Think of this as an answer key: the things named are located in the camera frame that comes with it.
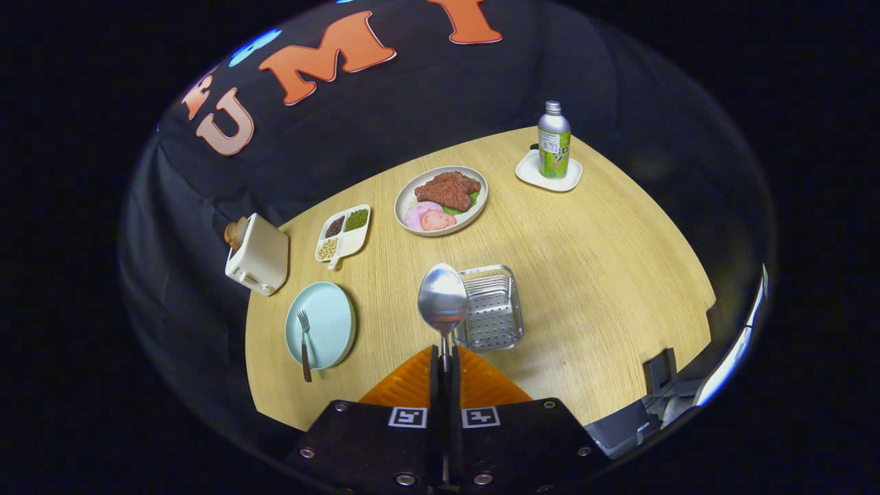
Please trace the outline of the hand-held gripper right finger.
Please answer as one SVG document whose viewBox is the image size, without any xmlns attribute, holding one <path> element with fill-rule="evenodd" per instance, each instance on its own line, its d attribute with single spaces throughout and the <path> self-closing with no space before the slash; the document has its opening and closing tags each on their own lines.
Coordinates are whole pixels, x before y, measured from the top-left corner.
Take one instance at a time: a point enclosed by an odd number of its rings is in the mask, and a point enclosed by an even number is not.
<svg viewBox="0 0 880 495">
<path fill-rule="evenodd" d="M 557 397 L 463 408 L 459 349 L 447 357 L 447 483 L 458 494 L 567 494 L 612 467 Z"/>
</svg>

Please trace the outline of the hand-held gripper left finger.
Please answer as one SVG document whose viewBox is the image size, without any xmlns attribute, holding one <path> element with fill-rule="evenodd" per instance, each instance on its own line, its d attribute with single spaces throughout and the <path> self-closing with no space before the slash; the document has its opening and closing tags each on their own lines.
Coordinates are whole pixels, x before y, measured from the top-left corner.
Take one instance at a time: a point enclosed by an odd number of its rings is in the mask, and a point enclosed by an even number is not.
<svg viewBox="0 0 880 495">
<path fill-rule="evenodd" d="M 360 401 L 333 400 L 286 455 L 323 494 L 432 494 L 441 482 L 441 366 L 431 346 Z"/>
</svg>

